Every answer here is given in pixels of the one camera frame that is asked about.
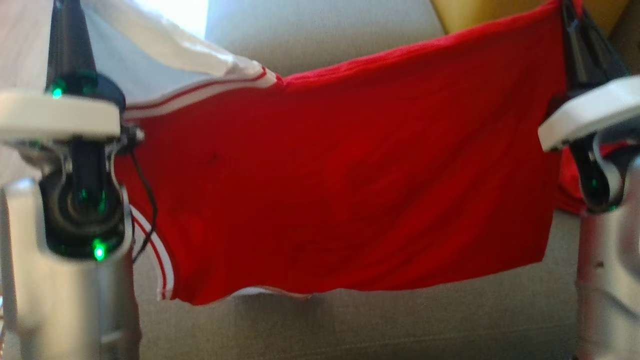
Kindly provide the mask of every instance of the red stripe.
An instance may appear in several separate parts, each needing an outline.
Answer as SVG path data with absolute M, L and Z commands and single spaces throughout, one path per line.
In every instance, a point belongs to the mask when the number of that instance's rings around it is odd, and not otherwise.
M 206 88 L 208 86 L 211 85 L 223 85 L 223 84 L 229 84 L 229 83 L 252 83 L 255 81 L 258 81 L 262 78 L 264 78 L 265 76 L 267 76 L 267 68 L 265 68 L 264 66 L 262 67 L 262 73 L 258 76 L 256 76 L 255 78 L 252 79 L 241 79 L 241 80 L 210 80 L 207 81 L 205 83 L 202 83 L 196 87 L 193 88 L 188 88 L 185 89 L 183 91 L 177 92 L 176 94 L 171 95 L 170 97 L 164 99 L 164 100 L 160 100 L 158 102 L 153 102 L 150 104 L 146 104 L 146 105 L 139 105 L 139 106 L 128 106 L 127 110 L 146 110 L 146 109 L 151 109 L 151 108 L 155 108 L 157 106 L 162 106 L 165 105 L 173 100 L 176 100 L 178 97 L 182 97 L 185 96 L 188 93 L 191 92 L 196 92 L 197 90 L 200 90 L 202 88 Z
M 140 223 L 140 221 L 136 218 L 133 217 L 133 221 L 136 223 L 136 225 L 138 225 L 140 227 L 140 229 L 142 230 L 142 233 L 146 236 L 147 235 L 147 230 L 145 229 L 144 226 L 142 226 L 142 224 Z M 156 248 L 156 245 L 154 244 L 153 240 L 149 240 L 149 244 L 151 245 L 151 249 L 153 249 L 154 254 L 156 255 L 156 259 L 160 268 L 160 274 L 162 276 L 162 288 L 161 288 L 161 298 L 162 300 L 165 300 L 165 293 L 166 293 L 166 273 L 164 272 L 164 263 L 162 261 L 162 258 L 160 257 L 160 254 L 158 253 L 158 249 Z

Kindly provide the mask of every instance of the yellow cushion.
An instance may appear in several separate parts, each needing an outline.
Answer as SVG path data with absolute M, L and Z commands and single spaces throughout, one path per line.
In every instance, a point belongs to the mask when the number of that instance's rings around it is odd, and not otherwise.
M 447 33 L 527 12 L 547 0 L 431 0 Z M 608 34 L 628 0 L 584 0 L 589 13 Z

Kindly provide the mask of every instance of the black cable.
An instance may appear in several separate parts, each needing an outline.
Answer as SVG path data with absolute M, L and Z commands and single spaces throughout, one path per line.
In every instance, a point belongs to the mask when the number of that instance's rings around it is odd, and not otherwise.
M 138 159 L 136 159 L 135 153 L 131 151 L 129 154 L 131 155 L 131 160 L 133 161 L 133 165 L 136 167 L 136 171 L 138 172 L 138 177 L 140 178 L 142 185 L 145 186 L 145 190 L 147 191 L 147 197 L 149 198 L 149 203 L 151 203 L 151 209 L 152 209 L 151 228 L 149 228 L 147 235 L 145 236 L 144 240 L 142 240 L 142 245 L 140 245 L 140 249 L 138 249 L 138 252 L 133 257 L 133 262 L 135 263 L 140 257 L 140 255 L 142 255 L 142 253 L 147 248 L 147 245 L 149 244 L 149 240 L 151 240 L 151 236 L 153 236 L 154 232 L 156 231 L 158 207 L 156 204 L 156 198 L 154 197 L 153 190 L 151 190 L 151 185 L 149 185 L 147 178 L 144 176 L 144 174 L 142 174 L 142 169 L 140 168 Z

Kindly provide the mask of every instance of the wooden floor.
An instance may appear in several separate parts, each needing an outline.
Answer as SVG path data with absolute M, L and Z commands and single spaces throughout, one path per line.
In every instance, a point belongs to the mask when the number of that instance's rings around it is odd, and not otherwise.
M 52 0 L 0 0 L 0 91 L 41 92 L 47 72 Z M 0 145 L 0 185 L 37 171 Z

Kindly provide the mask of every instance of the red and white garment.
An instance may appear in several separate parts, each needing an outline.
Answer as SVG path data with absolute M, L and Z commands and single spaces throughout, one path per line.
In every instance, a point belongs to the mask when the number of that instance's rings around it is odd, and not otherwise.
M 92 40 L 118 33 L 96 50 L 132 56 L 98 66 L 147 136 L 160 298 L 414 289 L 540 261 L 559 154 L 537 127 L 566 86 L 559 3 L 284 79 L 89 3 Z M 146 193 L 116 165 L 141 238 Z

